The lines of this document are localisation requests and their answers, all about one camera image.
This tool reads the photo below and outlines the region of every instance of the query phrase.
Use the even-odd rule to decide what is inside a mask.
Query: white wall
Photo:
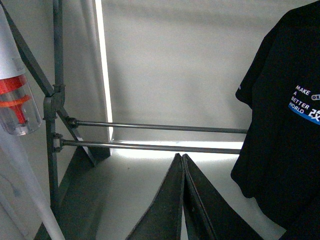
[[[315,0],[104,0],[114,122],[248,128],[235,98],[268,31]],[[116,128],[115,140],[241,141],[243,135]]]
[[[13,18],[32,53],[39,62],[49,81],[54,83],[54,43],[52,1],[3,0],[3,4]],[[64,35],[64,76],[66,84],[65,109],[71,117],[83,120],[105,121],[105,101],[101,79],[100,60],[97,57],[99,47],[96,41],[94,24],[94,6],[91,1],[68,0],[63,5]],[[43,117],[44,95],[29,72],[26,73],[35,101]],[[57,132],[65,139],[72,139],[60,120],[57,120]],[[93,138],[107,141],[106,130],[79,129],[85,140]],[[49,201],[49,181],[47,163],[47,145],[45,123],[35,133],[22,136],[29,160],[41,187]],[[59,182],[68,167],[74,147],[65,147],[58,153]],[[12,204],[21,221],[29,230],[29,237],[36,235],[41,220],[34,205],[24,189],[23,183],[9,164],[9,159],[0,151],[0,174],[9,179],[20,192],[15,196],[10,184],[0,176],[0,188]],[[0,239],[18,240],[19,232],[10,218],[2,214],[0,208]]]

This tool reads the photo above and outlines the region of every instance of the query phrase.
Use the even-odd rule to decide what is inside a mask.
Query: dark green metal bar
[[[216,128],[216,127],[199,127],[199,126],[154,125],[154,124],[97,122],[97,121],[80,121],[80,120],[77,120],[76,124],[78,126],[134,128],[134,129],[154,129],[154,130],[175,130],[175,131],[194,131],[194,132],[212,132],[212,133],[229,133],[229,134],[246,134],[247,131],[248,131],[246,129],[239,129],[239,128]]]
[[[97,142],[97,141],[74,141],[62,140],[63,146],[86,146],[95,148],[111,148],[111,149],[136,149],[136,150],[154,150],[154,151],[170,151],[170,152],[194,152],[194,153],[216,153],[216,154],[236,154],[240,153],[240,149],[228,148],[208,148],[208,147],[188,147],[188,146],[161,146],[146,144],[128,144],[115,142]]]
[[[53,40],[55,85],[64,84],[63,9],[62,0],[53,0]]]

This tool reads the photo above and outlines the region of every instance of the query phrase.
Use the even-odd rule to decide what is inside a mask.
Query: floor
[[[148,142],[208,148],[241,148],[240,142]],[[175,152],[113,149],[112,156],[88,169],[84,155],[61,206],[61,229],[68,240],[125,240],[152,202]],[[188,153],[228,204],[265,240],[285,232],[245,198],[230,172],[237,155]],[[181,239],[187,240],[182,224]]]

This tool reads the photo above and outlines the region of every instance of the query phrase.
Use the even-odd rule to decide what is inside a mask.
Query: metal stand
[[[88,155],[93,166],[96,160],[88,147],[99,148],[122,148],[122,149],[140,149],[174,152],[202,152],[219,154],[239,154],[239,149],[224,148],[204,148],[204,147],[182,147],[182,146],[158,146],[158,145],[139,145],[110,142],[92,142],[83,141],[77,131],[78,126],[98,126],[98,127],[119,127],[119,128],[139,128],[139,129],[157,129],[157,130],[175,130],[175,131],[196,131],[196,132],[215,132],[215,133],[234,133],[246,134],[246,129],[233,128],[211,128],[211,127],[192,127],[192,126],[169,126],[169,125],[151,125],[151,124],[132,124],[132,123],[108,123],[108,122],[90,122],[79,121],[68,116],[64,109],[65,103],[65,85],[63,76],[63,23],[62,23],[62,0],[53,0],[53,28],[54,28],[54,72],[55,84],[53,87],[42,71],[36,58],[29,49],[24,38],[20,34],[12,18],[7,12],[5,6],[0,0],[13,37],[17,44],[21,58],[32,74],[33,78],[43,91],[45,98],[43,102],[44,120],[46,125],[46,141],[48,155],[48,172],[50,186],[50,202],[52,211],[59,220],[59,187],[58,187],[58,169],[57,152],[60,152],[63,146],[81,146]],[[57,114],[64,125],[71,133],[74,140],[64,140],[63,136],[56,133]]]

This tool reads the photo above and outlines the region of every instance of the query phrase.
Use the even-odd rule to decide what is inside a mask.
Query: t-shirt sleeve
[[[244,76],[244,79],[235,93],[236,98],[249,105],[250,108],[252,108],[252,87],[264,68],[266,59],[268,58],[269,52],[275,41],[281,22],[282,20],[280,20],[264,37],[248,72]]]

